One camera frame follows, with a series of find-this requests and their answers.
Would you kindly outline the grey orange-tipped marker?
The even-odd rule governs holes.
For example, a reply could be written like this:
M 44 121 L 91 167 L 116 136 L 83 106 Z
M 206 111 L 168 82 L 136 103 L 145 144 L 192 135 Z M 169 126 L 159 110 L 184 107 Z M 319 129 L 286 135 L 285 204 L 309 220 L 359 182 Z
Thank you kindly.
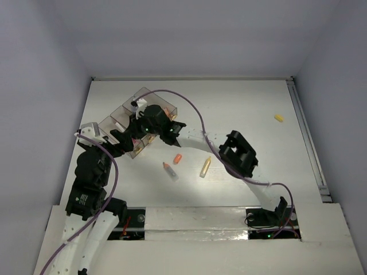
M 172 169 L 172 167 L 163 162 L 163 169 L 166 171 L 166 173 L 168 174 L 168 176 L 173 180 L 173 181 L 176 181 L 178 180 L 178 175 L 177 173 Z

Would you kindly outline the small orange eraser cap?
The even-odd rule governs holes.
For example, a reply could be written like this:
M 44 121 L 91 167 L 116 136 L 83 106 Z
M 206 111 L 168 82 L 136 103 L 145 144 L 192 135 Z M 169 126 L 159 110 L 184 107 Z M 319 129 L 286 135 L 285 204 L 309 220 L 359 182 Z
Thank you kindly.
M 182 159 L 182 155 L 181 154 L 177 154 L 173 160 L 174 164 L 178 164 Z

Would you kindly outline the yellow highlighter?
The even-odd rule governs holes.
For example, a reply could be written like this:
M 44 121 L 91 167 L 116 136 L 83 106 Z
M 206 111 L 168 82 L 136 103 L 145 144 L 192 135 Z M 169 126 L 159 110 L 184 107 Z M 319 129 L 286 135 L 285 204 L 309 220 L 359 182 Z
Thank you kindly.
M 206 159 L 206 161 L 204 162 L 203 167 L 202 167 L 202 169 L 201 169 L 201 172 L 200 172 L 200 178 L 204 178 L 204 177 L 206 177 L 206 174 L 207 174 L 207 172 L 208 172 L 208 169 L 209 169 L 209 167 L 210 167 L 211 162 L 212 162 L 211 157 L 208 157 L 208 158 Z

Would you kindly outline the white pink-capped pen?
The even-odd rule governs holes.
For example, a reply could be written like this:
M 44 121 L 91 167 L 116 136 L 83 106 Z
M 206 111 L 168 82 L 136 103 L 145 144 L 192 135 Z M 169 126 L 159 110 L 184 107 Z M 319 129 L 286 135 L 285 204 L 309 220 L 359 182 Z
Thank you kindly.
M 124 132 L 124 128 L 118 122 L 116 122 L 115 125 L 119 129 L 120 132 Z

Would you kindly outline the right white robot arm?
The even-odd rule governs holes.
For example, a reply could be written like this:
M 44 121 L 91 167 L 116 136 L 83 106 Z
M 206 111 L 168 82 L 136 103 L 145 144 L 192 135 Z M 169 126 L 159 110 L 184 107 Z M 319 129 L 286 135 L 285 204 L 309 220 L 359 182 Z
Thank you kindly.
M 170 146 L 211 152 L 231 176 L 245 181 L 260 202 L 262 218 L 272 225 L 284 219 L 286 199 L 270 195 L 267 191 L 269 183 L 253 181 L 258 159 L 255 150 L 240 132 L 233 130 L 227 135 L 209 134 L 203 129 L 189 128 L 185 123 L 170 119 L 159 105 L 148 105 L 143 100 L 133 101 L 131 105 L 136 110 L 129 116 L 127 128 L 113 134 L 124 152 L 131 152 L 133 141 L 146 135 L 158 136 Z

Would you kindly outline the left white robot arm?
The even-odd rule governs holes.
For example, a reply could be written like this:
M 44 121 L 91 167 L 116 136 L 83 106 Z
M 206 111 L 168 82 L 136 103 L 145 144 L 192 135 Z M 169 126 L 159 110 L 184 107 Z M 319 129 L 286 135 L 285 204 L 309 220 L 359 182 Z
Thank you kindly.
M 41 274 L 90 274 L 113 229 L 127 227 L 131 219 L 126 201 L 104 189 L 123 151 L 100 133 L 96 123 L 83 124 L 75 136 L 84 152 L 77 158 L 60 246 Z

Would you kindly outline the clear brown compartment organizer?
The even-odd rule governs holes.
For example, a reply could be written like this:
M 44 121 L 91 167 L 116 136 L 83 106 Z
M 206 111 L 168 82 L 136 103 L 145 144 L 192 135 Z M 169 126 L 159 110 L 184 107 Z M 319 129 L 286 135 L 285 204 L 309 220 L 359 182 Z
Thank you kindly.
M 162 109 L 162 112 L 169 118 L 174 120 L 177 117 L 177 107 L 170 104 L 155 93 L 148 94 L 149 90 L 145 87 L 137 91 L 132 97 L 130 97 L 125 103 L 117 107 L 109 116 L 107 116 L 102 122 L 99 123 L 99 129 L 101 134 L 108 137 L 108 141 L 113 144 L 119 144 L 116 137 L 112 135 L 112 131 L 116 130 L 124 132 L 128 129 L 129 124 L 134 119 L 140 119 L 143 117 L 144 111 L 148 109 L 152 110 L 152 105 L 158 105 Z M 142 128 L 138 129 L 137 133 L 133 133 L 132 145 L 133 150 L 128 152 L 127 155 L 130 158 L 135 158 L 140 152 L 144 150 L 154 139 L 155 135 L 149 131 L 142 132 Z

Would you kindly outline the silver taped front board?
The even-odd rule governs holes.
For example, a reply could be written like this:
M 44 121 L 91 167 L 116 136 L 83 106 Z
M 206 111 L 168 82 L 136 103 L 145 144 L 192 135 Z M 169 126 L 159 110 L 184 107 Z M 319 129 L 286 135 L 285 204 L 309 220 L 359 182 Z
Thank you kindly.
M 244 207 L 148 207 L 147 241 L 245 241 Z

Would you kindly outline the yellow eraser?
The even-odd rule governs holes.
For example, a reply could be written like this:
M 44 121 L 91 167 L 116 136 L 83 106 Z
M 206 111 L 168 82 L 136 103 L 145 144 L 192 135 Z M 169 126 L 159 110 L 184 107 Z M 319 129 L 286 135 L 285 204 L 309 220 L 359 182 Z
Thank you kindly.
M 284 117 L 281 115 L 275 115 L 274 119 L 276 119 L 278 122 L 281 122 L 281 123 L 284 122 Z

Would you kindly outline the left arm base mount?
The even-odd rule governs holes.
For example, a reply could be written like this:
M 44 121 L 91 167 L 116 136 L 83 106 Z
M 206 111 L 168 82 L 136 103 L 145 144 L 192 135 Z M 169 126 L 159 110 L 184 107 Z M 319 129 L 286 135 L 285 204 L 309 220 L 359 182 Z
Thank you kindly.
M 113 229 L 109 241 L 141 241 L 145 239 L 145 208 L 128 208 L 127 218 Z

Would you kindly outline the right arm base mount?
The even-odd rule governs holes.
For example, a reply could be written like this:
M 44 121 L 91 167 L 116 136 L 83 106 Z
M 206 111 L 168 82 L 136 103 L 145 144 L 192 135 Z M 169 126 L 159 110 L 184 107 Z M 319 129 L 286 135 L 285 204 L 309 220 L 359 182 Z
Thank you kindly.
M 244 223 L 248 228 L 248 239 L 301 239 L 295 208 L 280 197 L 274 211 L 262 208 L 246 209 Z

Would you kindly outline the aluminium rail right edge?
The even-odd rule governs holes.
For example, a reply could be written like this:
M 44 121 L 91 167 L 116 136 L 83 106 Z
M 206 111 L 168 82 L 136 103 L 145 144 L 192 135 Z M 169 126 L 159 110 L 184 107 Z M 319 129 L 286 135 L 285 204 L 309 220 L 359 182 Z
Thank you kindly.
M 322 167 L 311 137 L 306 117 L 300 102 L 298 92 L 296 90 L 295 81 L 293 78 L 286 80 L 287 88 L 291 97 L 291 101 L 295 110 L 296 118 L 300 127 L 302 138 L 306 146 L 307 155 L 311 164 L 315 181 L 323 203 L 333 203 L 329 188 L 323 175 Z

